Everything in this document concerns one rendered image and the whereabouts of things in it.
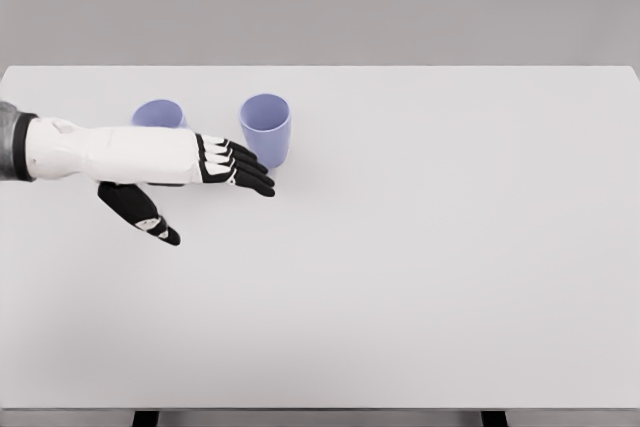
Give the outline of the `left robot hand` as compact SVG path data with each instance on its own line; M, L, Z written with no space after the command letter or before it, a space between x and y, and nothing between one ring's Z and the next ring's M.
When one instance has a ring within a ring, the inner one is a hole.
M86 161L85 175L98 182L101 201L132 227L172 246L181 237L141 189L143 184L229 184L275 195L275 182L256 154L227 138L188 129L108 129L104 140L91 145Z

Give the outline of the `lavender plastic cup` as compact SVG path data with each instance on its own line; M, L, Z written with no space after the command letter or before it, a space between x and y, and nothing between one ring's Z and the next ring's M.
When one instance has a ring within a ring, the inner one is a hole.
M141 127L187 127L181 106L168 99L151 100L138 107L132 114L131 124Z
M240 107L239 121L245 140L268 169L284 163L291 137L291 109L281 97L263 93Z

